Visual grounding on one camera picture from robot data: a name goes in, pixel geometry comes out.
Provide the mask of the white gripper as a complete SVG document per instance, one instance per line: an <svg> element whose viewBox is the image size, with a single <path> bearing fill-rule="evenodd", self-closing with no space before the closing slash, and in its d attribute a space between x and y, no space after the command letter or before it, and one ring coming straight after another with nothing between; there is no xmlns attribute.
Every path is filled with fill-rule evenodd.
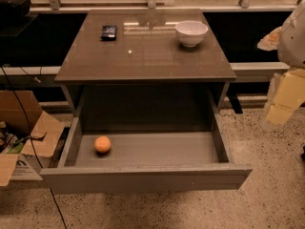
<svg viewBox="0 0 305 229"><path fill-rule="evenodd" d="M280 33L281 27L272 30L257 43L257 47L266 52L275 51ZM273 125L283 125L304 102L305 70L276 73L270 82L265 120Z"/></svg>

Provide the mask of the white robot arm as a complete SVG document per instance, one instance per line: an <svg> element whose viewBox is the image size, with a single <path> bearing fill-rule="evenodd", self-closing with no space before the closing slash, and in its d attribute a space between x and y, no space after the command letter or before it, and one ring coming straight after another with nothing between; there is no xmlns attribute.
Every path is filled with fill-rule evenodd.
<svg viewBox="0 0 305 229"><path fill-rule="evenodd" d="M286 73L272 78L265 105L264 122L280 126L305 102L305 0L257 47L267 52L277 50L279 61L289 66Z"/></svg>

